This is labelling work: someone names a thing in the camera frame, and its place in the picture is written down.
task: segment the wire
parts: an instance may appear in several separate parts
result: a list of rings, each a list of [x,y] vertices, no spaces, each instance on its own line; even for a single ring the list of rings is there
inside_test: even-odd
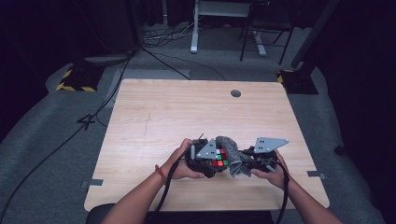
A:
[[[156,217],[158,215],[158,213],[161,210],[161,207],[163,207],[163,202],[165,201],[166,195],[168,194],[168,190],[169,187],[171,185],[171,181],[172,181],[172,176],[176,170],[176,168],[178,167],[178,163],[180,162],[181,158],[184,157],[184,155],[186,154],[186,152],[190,149],[191,147],[187,147],[186,150],[184,150],[184,152],[177,158],[177,160],[172,164],[171,169],[169,170],[168,173],[168,177],[166,178],[166,184],[165,184],[165,189],[163,190],[163,196],[160,199],[159,204],[157,205],[157,208],[155,209],[155,211],[153,212],[153,214],[151,214],[151,216],[149,216],[147,218],[147,220],[144,221],[144,223],[150,223],[150,221]]]
[[[91,64],[96,65],[96,66],[108,67],[108,66],[119,64],[119,63],[125,63],[126,61],[128,61],[129,57],[131,57],[131,54],[132,54],[132,52],[128,53],[128,54],[125,54],[123,58],[118,58],[118,59],[108,60],[108,61],[102,61],[102,62],[100,62],[100,61],[97,61],[97,62],[96,61],[89,61],[90,58],[88,58],[88,60],[87,59],[85,59],[85,60],[87,62],[91,63]]]
[[[184,74],[182,74],[181,72],[177,71],[176,68],[172,67],[171,65],[165,63],[164,61],[162,61],[161,59],[159,59],[157,56],[155,56],[153,53],[151,53],[150,51],[144,49],[143,47],[141,48],[143,51],[147,52],[149,55],[151,55],[152,57],[154,57],[155,59],[157,59],[160,63],[165,64],[166,66],[168,66],[169,68],[171,68],[172,70],[174,70],[175,72],[181,74],[184,78],[186,78],[187,80],[191,80],[189,77],[186,77]]]
[[[170,34],[166,34],[166,31],[168,31],[169,29],[166,29],[165,32],[163,32],[161,35],[155,35],[155,36],[149,36],[147,38],[143,38],[144,39],[144,44],[143,46],[146,48],[157,48],[157,47],[163,47],[166,44],[168,44],[169,42],[173,41],[173,40],[179,40],[187,35],[192,35],[192,33],[188,33],[183,35],[183,33],[187,30],[189,30],[192,26],[194,25],[194,22],[192,22],[191,24],[189,24],[186,28],[181,28],[179,30],[180,31],[178,34],[176,34],[175,28],[173,30],[173,32],[171,32]],[[155,40],[157,39],[157,43],[156,44],[150,44],[150,43],[146,43],[147,40]]]
[[[104,123],[102,123],[102,121],[101,120],[99,120],[99,117],[98,117],[98,115],[96,114],[96,120],[100,123],[100,124],[102,124],[102,126],[105,126],[105,127],[107,127],[107,125],[105,125]]]
[[[214,69],[214,68],[212,68],[212,67],[209,67],[209,66],[207,66],[207,65],[204,65],[204,64],[201,64],[201,63],[196,63],[196,62],[189,61],[189,60],[185,60],[185,59],[180,59],[180,58],[178,58],[178,57],[169,56],[169,55],[165,55],[165,54],[162,54],[162,53],[156,53],[156,52],[151,52],[151,53],[152,53],[152,54],[159,54],[159,55],[162,55],[162,56],[164,56],[164,57],[174,58],[174,59],[181,60],[181,61],[183,61],[183,62],[195,63],[195,64],[201,65],[201,66],[203,66],[203,67],[207,67],[207,68],[212,69],[213,71],[215,71],[217,74],[219,74],[219,76],[221,76],[222,79],[225,81],[225,77],[224,77],[220,72],[218,72],[218,70],[216,70],[216,69]]]
[[[282,220],[283,214],[285,213],[286,204],[288,203],[290,178],[289,178],[289,174],[286,171],[286,168],[283,166],[282,162],[277,161],[276,163],[277,163],[277,165],[280,166],[280,168],[282,168],[283,175],[284,175],[284,181],[283,181],[283,185],[284,185],[284,189],[283,189],[283,203],[282,203],[282,207],[280,209],[279,216],[277,217],[277,221],[276,221],[276,224],[279,224],[280,221]]]
[[[23,183],[26,181],[27,178],[29,178],[29,176],[32,175],[32,173],[35,172],[35,170],[37,170],[48,158],[50,158],[53,154],[55,154],[57,151],[59,151],[59,149],[61,149],[64,145],[66,145],[66,143],[68,143],[76,134],[78,134],[88,123],[90,123],[90,121],[96,117],[96,115],[108,104],[108,102],[110,101],[110,99],[114,96],[116,89],[119,87],[120,82],[122,81],[122,77],[123,74],[125,72],[125,68],[128,65],[129,61],[131,61],[131,59],[133,58],[134,54],[131,55],[131,57],[128,59],[128,61],[126,63],[123,64],[123,69],[122,72],[120,73],[120,79],[116,85],[116,87],[114,88],[113,92],[111,92],[111,94],[102,102],[102,104],[99,106],[99,108],[96,110],[96,112],[92,115],[88,117],[88,120],[82,124],[74,133],[72,133],[65,141],[63,141],[58,147],[56,147],[54,150],[51,151],[51,153],[46,156],[41,162],[39,162],[35,168],[33,168],[24,178],[23,180],[18,184],[18,186],[12,191],[12,193],[10,194],[10,196],[8,197],[8,200],[6,202],[6,205],[3,208],[3,211],[1,213],[0,216],[0,223],[3,222],[3,218],[6,215],[6,211],[9,207],[9,204],[11,203],[12,199],[14,198],[15,194],[18,192],[18,190],[20,189],[20,187],[23,185]]]

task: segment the black cable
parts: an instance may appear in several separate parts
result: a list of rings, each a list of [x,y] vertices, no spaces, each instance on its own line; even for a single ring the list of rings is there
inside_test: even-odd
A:
[[[116,85],[116,87],[114,88],[113,92],[102,102],[102,104],[99,106],[99,108],[96,110],[96,112],[92,115],[88,117],[88,120],[82,124],[74,133],[72,133],[65,141],[63,141],[58,147],[56,147],[54,150],[52,150],[52,152],[45,157],[41,162],[39,162],[35,168],[33,168],[24,178],[23,180],[18,184],[18,186],[12,191],[11,195],[8,197],[8,200],[6,202],[6,205],[3,208],[3,211],[1,213],[0,216],[0,223],[3,222],[3,218],[6,215],[6,211],[9,207],[9,204],[11,203],[12,199],[14,198],[15,194],[17,193],[17,191],[20,189],[20,187],[23,185],[23,183],[26,181],[27,178],[29,178],[29,176],[32,175],[32,173],[37,170],[49,157],[51,157],[53,154],[55,154],[59,149],[61,149],[64,145],[66,145],[66,143],[68,143],[76,134],[79,133],[79,131],[81,131],[110,101],[110,99],[114,96],[116,89],[118,88],[118,86],[120,85],[120,81],[122,80],[123,77],[123,73],[125,72],[125,68],[128,65],[129,61],[131,61],[131,59],[133,58],[134,54],[132,54],[132,56],[128,59],[128,61],[124,64],[124,67],[122,69],[122,72],[120,74],[120,79]]]
[[[169,68],[171,68],[172,70],[174,70],[175,72],[181,74],[184,78],[186,78],[187,80],[191,80],[189,77],[186,77],[184,74],[182,74],[181,72],[177,71],[176,68],[172,67],[171,65],[165,63],[164,61],[162,61],[161,59],[159,59],[157,56],[155,56],[153,53],[151,53],[150,51],[141,48],[143,51],[147,52],[149,55],[151,55],[152,57],[154,57],[155,59],[157,59],[159,62],[165,64],[166,66],[168,66]]]
[[[280,221],[282,220],[283,214],[285,213],[286,210],[286,204],[288,203],[288,198],[289,198],[289,174],[286,171],[286,168],[283,166],[282,162],[277,161],[276,162],[278,166],[280,166],[280,168],[282,168],[283,170],[283,176],[284,176],[284,180],[283,180],[283,203],[282,203],[282,207],[280,209],[280,213],[279,216],[277,217],[277,221],[276,224],[279,224]]]
[[[132,54],[132,52],[129,53],[129,54],[125,54],[123,58],[114,59],[114,60],[110,60],[110,61],[103,61],[103,62],[93,62],[93,61],[87,61],[87,60],[86,61],[88,63],[94,64],[96,66],[109,67],[109,66],[113,66],[113,65],[116,65],[116,64],[119,64],[119,63],[125,63],[131,57],[131,54]]]
[[[169,28],[166,29],[166,30],[165,30],[162,34],[160,34],[160,35],[155,35],[155,36],[150,37],[150,38],[154,38],[154,37],[157,37],[157,36],[158,36],[159,38],[153,39],[153,40],[157,40],[157,44],[146,43],[147,39],[146,39],[146,38],[143,38],[143,46],[145,46],[146,48],[162,47],[163,45],[160,46],[160,44],[161,44],[164,40],[166,40],[166,38],[167,38],[168,36],[172,36],[172,35],[175,33],[175,27],[174,27],[173,31],[172,31],[170,34],[167,34],[167,33],[166,33],[168,30],[169,30]]]
[[[177,158],[177,160],[172,164],[171,169],[169,170],[168,177],[166,178],[166,184],[165,184],[165,189],[163,190],[163,196],[161,197],[160,202],[157,205],[157,208],[155,211],[149,216],[144,223],[150,223],[150,221],[155,218],[158,213],[161,210],[161,207],[163,206],[163,202],[165,201],[166,195],[168,194],[169,187],[171,185],[172,181],[172,175],[174,174],[176,168],[178,167],[178,163],[180,162],[181,158],[184,157],[186,152],[190,149],[191,147],[187,147],[186,150]]]
[[[163,38],[159,38],[157,44],[149,44],[149,43],[146,43],[146,40],[145,40],[144,47],[146,47],[146,48],[163,47],[163,46],[167,45],[168,43],[170,43],[171,41],[182,39],[182,38],[186,37],[187,35],[191,35],[191,34],[182,35],[180,37],[174,37],[174,36],[167,35]]]
[[[102,124],[102,126],[107,127],[107,125],[105,125],[101,120],[99,120],[99,117],[98,117],[97,114],[96,114],[96,120],[97,120],[100,124]]]
[[[160,55],[162,55],[162,56],[164,56],[164,57],[174,58],[174,59],[181,60],[181,61],[183,61],[183,62],[195,63],[195,64],[201,65],[201,66],[203,66],[203,67],[207,67],[207,68],[212,69],[213,71],[215,71],[215,72],[216,72],[219,76],[221,76],[222,79],[225,81],[225,77],[224,77],[220,72],[218,72],[218,70],[216,70],[216,69],[214,69],[214,68],[212,68],[212,67],[210,67],[210,66],[204,65],[204,64],[202,64],[202,63],[196,63],[196,62],[193,62],[193,61],[181,59],[181,58],[174,57],[174,56],[165,55],[165,54],[162,54],[162,53],[155,53],[155,52],[151,52],[151,53],[152,53],[152,54],[160,54]]]

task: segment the black curtain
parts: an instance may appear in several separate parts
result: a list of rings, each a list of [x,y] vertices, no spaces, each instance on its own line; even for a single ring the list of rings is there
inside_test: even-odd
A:
[[[162,0],[144,0],[140,1],[143,8],[143,19],[152,26],[156,23],[163,24],[163,1]]]
[[[166,0],[168,25],[176,26],[183,21],[193,22],[194,0]]]

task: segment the wooden grain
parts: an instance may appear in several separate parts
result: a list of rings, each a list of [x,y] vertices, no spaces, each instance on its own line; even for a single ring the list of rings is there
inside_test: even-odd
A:
[[[238,98],[232,90],[241,91]],[[239,149],[259,136],[287,138],[279,148],[290,174],[321,204],[329,200],[316,171],[288,97],[278,83],[124,79],[115,103],[91,186],[86,210],[116,203],[163,164],[184,138],[231,137]],[[157,195],[150,210],[162,196]],[[213,178],[173,180],[163,211],[272,210],[283,191],[255,176],[232,179],[229,170]]]

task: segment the metal bracket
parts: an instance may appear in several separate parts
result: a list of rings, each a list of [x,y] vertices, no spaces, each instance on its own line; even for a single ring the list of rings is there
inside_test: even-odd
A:
[[[212,138],[206,146],[204,146],[200,152],[196,154],[199,159],[210,159],[215,160],[217,156],[216,153],[216,139]]]
[[[255,154],[271,152],[286,145],[288,142],[288,139],[258,137],[253,151]]]
[[[320,179],[327,179],[327,176],[325,174],[320,173],[319,171],[307,171],[306,172],[309,177],[320,177]]]
[[[88,189],[90,186],[102,186],[103,179],[92,179],[90,181],[84,180],[81,182],[80,187],[82,189]]]

